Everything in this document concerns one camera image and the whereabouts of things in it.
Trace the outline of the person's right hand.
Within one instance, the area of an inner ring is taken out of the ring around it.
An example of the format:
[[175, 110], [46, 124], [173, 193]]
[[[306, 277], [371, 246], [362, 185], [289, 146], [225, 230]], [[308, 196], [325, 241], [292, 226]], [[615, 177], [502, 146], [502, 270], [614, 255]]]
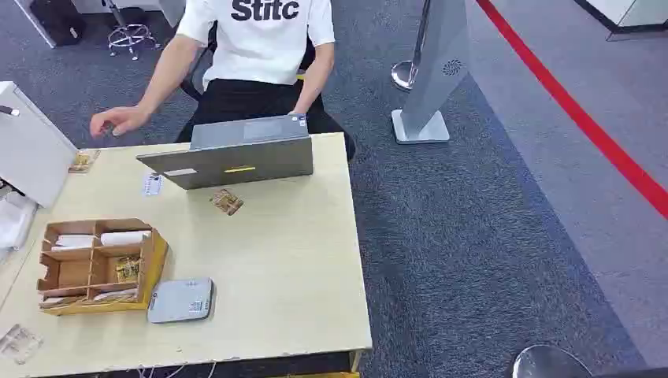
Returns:
[[143, 126], [151, 113], [139, 106], [120, 106], [96, 113], [90, 122], [92, 137], [102, 136], [108, 129], [114, 136], [123, 135]]

